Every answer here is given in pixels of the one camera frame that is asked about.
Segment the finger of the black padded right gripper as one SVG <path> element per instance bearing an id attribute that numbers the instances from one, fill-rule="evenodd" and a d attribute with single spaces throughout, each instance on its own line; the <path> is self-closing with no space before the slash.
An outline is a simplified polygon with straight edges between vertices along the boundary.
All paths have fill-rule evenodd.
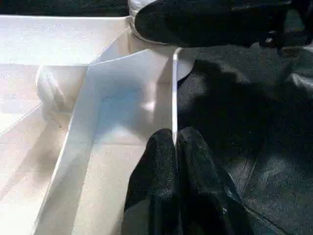
<path id="1" fill-rule="evenodd" d="M 156 0 L 136 13 L 134 29 L 147 41 L 177 47 L 300 47 L 313 40 L 313 3 Z"/>

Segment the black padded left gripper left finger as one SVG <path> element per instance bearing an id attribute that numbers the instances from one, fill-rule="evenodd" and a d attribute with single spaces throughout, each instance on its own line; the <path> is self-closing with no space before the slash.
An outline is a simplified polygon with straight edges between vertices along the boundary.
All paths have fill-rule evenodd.
<path id="1" fill-rule="evenodd" d="M 148 139 L 129 178 L 121 234 L 176 235 L 179 190 L 172 131 L 160 129 Z"/>

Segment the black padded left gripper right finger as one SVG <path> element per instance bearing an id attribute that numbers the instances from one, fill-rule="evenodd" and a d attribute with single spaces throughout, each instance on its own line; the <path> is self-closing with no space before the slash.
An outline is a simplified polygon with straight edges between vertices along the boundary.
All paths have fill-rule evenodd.
<path id="1" fill-rule="evenodd" d="M 178 133 L 178 170 L 184 234 L 253 234 L 232 178 L 192 127 Z"/>

